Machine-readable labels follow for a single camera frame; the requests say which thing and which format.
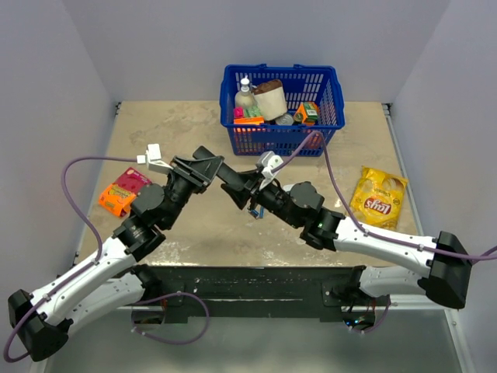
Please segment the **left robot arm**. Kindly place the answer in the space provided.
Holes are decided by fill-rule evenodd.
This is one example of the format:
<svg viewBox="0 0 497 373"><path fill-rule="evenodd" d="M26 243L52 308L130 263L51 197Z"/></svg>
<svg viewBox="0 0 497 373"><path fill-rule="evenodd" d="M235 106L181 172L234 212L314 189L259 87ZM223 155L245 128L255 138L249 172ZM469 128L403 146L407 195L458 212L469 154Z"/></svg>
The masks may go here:
<svg viewBox="0 0 497 373"><path fill-rule="evenodd" d="M124 305L152 305L167 297L161 280L140 261L164 241L194 194L203 193L224 163L221 156L174 158L146 152L134 162L167 176L162 186L143 186L128 217L108 239L96 237L97 249L60 277L34 291L9 296L12 337L26 348L24 357L44 361L57 353L71 334Z"/></svg>

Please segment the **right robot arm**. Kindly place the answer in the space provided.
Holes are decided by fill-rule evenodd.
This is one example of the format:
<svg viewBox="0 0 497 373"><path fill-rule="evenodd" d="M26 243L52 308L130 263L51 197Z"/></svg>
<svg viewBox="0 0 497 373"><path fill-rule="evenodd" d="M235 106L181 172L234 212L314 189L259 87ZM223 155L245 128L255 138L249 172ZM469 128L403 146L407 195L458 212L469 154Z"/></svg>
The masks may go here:
<svg viewBox="0 0 497 373"><path fill-rule="evenodd" d="M391 263L385 269L363 267L346 285L354 305L392 294L425 295L449 309L463 309L472 264L458 237L441 231L436 238L401 234L355 222L329 210L308 181L282 186L266 182L257 170L220 171L222 189L239 208L258 204L294 228L309 246L371 256Z"/></svg>

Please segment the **black remote control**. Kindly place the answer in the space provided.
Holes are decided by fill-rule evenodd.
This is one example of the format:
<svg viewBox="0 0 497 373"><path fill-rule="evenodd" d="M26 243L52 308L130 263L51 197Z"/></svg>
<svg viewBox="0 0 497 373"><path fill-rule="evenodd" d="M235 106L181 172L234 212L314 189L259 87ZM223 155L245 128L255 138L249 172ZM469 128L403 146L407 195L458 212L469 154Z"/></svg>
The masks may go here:
<svg viewBox="0 0 497 373"><path fill-rule="evenodd" d="M193 157L197 160L217 158L218 166L215 167L217 170L217 177L224 184L235 189L241 189L244 186L245 182L243 181L242 176L224 162L223 156L217 156L204 146L200 146L193 153Z"/></svg>

